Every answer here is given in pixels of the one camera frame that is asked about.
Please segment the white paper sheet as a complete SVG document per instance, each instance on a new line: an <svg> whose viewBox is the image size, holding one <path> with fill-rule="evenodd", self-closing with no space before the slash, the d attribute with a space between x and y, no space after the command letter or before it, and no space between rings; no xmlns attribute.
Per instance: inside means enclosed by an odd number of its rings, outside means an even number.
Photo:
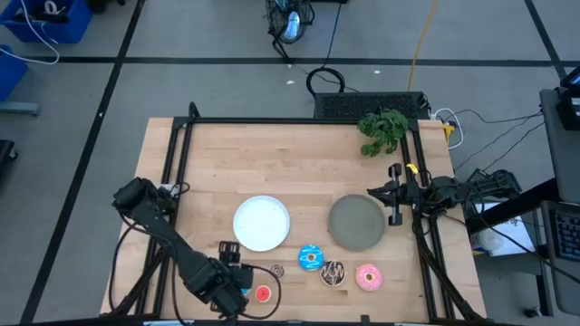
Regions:
<svg viewBox="0 0 580 326"><path fill-rule="evenodd" d="M516 216L499 225L486 228L470 236L470 244L474 255L488 254L491 257L512 254L525 254L526 251L507 239L507 236L524 246L528 251L535 252L526 224L521 216Z"/></svg>

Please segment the blue storage bin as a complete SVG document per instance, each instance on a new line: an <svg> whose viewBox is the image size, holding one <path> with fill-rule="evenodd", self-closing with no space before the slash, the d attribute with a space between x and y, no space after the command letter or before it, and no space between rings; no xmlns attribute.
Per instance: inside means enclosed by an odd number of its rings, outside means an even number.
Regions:
<svg viewBox="0 0 580 326"><path fill-rule="evenodd" d="M25 62L12 56L12 49L0 44L0 101L6 100L28 70Z"/></svg>
<svg viewBox="0 0 580 326"><path fill-rule="evenodd" d="M39 36L78 43L91 19L86 0L10 0L0 12L0 25L24 43L39 43Z"/></svg>

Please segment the white round plate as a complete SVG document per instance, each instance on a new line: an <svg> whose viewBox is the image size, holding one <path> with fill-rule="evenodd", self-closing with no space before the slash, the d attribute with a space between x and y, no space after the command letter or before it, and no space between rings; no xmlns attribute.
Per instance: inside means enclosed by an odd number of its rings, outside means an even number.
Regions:
<svg viewBox="0 0 580 326"><path fill-rule="evenodd" d="M267 252L284 242L290 230L290 215L275 197L250 197L234 214L233 230L246 249Z"/></svg>

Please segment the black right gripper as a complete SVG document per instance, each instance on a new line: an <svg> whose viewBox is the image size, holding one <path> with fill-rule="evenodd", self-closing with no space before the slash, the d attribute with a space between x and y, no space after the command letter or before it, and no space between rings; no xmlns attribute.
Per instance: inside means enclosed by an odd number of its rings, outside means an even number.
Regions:
<svg viewBox="0 0 580 326"><path fill-rule="evenodd" d="M385 206L390 206L392 208L392 213L389 217L389 225L392 226L402 225L400 205L409 206L412 211L416 211L421 205L421 188L416 180L416 175L419 172L413 174L406 165L405 167L400 163L391 165L389 167L391 182L386 183L381 187L367 189L369 196L379 200ZM409 180L405 183L400 181L403 169L405 169L406 172L411 173Z"/></svg>

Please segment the grey desk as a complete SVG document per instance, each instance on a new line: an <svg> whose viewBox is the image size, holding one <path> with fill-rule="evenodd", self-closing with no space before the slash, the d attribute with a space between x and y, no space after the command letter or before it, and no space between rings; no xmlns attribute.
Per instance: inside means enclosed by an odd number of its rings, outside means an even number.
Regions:
<svg viewBox="0 0 580 326"><path fill-rule="evenodd" d="M546 134L557 185L558 198L542 206L548 222L548 252L556 306L561 312L580 316L580 246L568 259L556 248L559 217L580 219L580 130L565 129L556 105L560 102L556 90L539 93L546 124Z"/></svg>

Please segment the black desk crossbar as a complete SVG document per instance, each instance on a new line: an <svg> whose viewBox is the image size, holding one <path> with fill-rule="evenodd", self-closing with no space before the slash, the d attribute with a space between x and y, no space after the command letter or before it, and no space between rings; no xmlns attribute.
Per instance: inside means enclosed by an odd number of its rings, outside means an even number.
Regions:
<svg viewBox="0 0 580 326"><path fill-rule="evenodd" d="M491 208L485 208L481 216L470 218L466 222L468 233L475 234L486 228L504 223L512 217L538 208L542 201L559 200L556 179L549 179L514 199L509 199Z"/></svg>

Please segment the black computer monitor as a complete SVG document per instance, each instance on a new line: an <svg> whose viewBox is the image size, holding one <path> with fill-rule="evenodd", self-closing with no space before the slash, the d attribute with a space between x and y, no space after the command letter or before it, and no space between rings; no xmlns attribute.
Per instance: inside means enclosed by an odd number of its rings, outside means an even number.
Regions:
<svg viewBox="0 0 580 326"><path fill-rule="evenodd" d="M580 66L560 82L556 110L567 130L580 130Z"/></svg>

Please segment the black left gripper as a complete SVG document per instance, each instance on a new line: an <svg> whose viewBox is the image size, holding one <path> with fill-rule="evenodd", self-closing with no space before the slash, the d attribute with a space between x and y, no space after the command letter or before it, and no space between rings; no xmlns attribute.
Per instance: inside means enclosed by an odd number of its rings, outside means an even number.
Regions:
<svg viewBox="0 0 580 326"><path fill-rule="evenodd" d="M218 246L218 260L225 267L225 285L212 299L211 311L218 312L220 318L235 318L246 310L248 298L243 293L253 285L253 270L241 263L240 244L221 241Z"/></svg>

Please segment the grey-green round plate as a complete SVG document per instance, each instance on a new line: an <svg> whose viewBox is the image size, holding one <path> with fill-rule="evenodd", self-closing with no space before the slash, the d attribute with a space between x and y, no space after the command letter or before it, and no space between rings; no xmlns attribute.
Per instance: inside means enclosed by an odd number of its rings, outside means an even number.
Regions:
<svg viewBox="0 0 580 326"><path fill-rule="evenodd" d="M365 251L376 246L386 230L384 213L370 198L347 195L332 206L327 228L334 241L349 251Z"/></svg>

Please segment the large blue glazed donut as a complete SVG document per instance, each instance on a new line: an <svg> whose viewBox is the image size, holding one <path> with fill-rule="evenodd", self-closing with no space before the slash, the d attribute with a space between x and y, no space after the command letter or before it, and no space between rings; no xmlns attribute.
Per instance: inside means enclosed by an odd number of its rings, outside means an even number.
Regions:
<svg viewBox="0 0 580 326"><path fill-rule="evenodd" d="M324 264L322 249L314 244L306 244L298 253L298 263L306 271L315 271Z"/></svg>

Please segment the large pink glazed donut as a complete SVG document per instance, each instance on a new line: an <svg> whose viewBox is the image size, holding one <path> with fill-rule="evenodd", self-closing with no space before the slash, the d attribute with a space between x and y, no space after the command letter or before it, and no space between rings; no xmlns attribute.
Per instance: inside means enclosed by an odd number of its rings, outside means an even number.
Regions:
<svg viewBox="0 0 580 326"><path fill-rule="evenodd" d="M366 292L375 292L382 287L383 278L379 268L374 264L362 264L356 269L355 281Z"/></svg>

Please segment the black mesh computer case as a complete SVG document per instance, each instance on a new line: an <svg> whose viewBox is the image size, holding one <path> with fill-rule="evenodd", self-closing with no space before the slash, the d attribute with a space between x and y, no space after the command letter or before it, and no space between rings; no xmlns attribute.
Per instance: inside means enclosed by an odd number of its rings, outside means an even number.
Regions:
<svg viewBox="0 0 580 326"><path fill-rule="evenodd" d="M379 109L399 111L408 119L427 120L431 106L421 91L317 93L314 116L320 119L360 119Z"/></svg>

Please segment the black floor fan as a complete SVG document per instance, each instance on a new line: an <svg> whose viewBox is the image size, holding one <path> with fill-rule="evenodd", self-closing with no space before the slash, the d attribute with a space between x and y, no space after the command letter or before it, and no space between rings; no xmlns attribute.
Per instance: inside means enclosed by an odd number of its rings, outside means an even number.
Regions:
<svg viewBox="0 0 580 326"><path fill-rule="evenodd" d="M299 41L313 24L311 0L266 0L266 18L274 50L285 63L290 63L285 46Z"/></svg>

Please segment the black computer keyboard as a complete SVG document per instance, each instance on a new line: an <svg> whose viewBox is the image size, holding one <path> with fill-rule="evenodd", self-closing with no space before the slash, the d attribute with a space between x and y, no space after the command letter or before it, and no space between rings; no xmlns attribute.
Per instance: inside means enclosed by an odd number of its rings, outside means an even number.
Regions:
<svg viewBox="0 0 580 326"><path fill-rule="evenodd" d="M580 262L580 215L553 210L550 223L556 255Z"/></svg>

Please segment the large chocolate glazed donut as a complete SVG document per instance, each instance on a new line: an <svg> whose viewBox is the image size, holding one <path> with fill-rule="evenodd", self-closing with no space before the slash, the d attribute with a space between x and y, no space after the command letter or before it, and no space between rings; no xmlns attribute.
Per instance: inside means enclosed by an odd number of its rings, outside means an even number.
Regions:
<svg viewBox="0 0 580 326"><path fill-rule="evenodd" d="M328 260L323 263L319 275L325 285L337 287L344 282L346 270L341 261Z"/></svg>

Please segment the green potted plant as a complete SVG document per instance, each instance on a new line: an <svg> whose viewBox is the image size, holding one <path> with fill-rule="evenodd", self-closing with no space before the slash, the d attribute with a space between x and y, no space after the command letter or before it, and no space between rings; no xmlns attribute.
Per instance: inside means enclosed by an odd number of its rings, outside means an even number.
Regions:
<svg viewBox="0 0 580 326"><path fill-rule="evenodd" d="M408 119L398 110L380 109L378 113L367 114L358 121L357 129L372 142L362 145L361 153L371 158L382 152L393 153L408 127Z"/></svg>

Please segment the grey metal floor foot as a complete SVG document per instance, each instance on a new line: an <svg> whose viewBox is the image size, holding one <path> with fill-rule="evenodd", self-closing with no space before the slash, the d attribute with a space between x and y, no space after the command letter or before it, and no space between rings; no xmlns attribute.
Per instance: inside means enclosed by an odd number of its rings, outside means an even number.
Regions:
<svg viewBox="0 0 580 326"><path fill-rule="evenodd" d="M2 101L0 102L0 112L38 116L40 107L38 104L32 102Z"/></svg>

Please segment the black aluminium table frame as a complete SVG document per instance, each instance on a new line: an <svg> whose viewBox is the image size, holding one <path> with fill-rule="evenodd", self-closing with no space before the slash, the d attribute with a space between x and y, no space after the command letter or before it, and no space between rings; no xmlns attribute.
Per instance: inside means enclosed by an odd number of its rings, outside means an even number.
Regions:
<svg viewBox="0 0 580 326"><path fill-rule="evenodd" d="M416 245L411 210L401 209L402 225L390 226L381 241L362 252L337 244L327 228L340 197L364 194L387 182L387 169L416 158L401 153L366 158L364 136L348 120L310 118L152 118L140 148L135 175L157 184L184 182L174 224L196 250L216 255L218 244L233 240L238 207L254 196L280 200L290 215L284 242L267 252L243 249L241 258L256 266L255 286L267 285L266 303L249 295L248 315L268 322L428 322L459 317L459 309L426 268ZM325 285L320 269L298 263L305 245L317 245L324 262L341 261L346 270L337 287ZM285 268L277 279L273 264ZM374 264L382 287L362 290L356 269Z"/></svg>

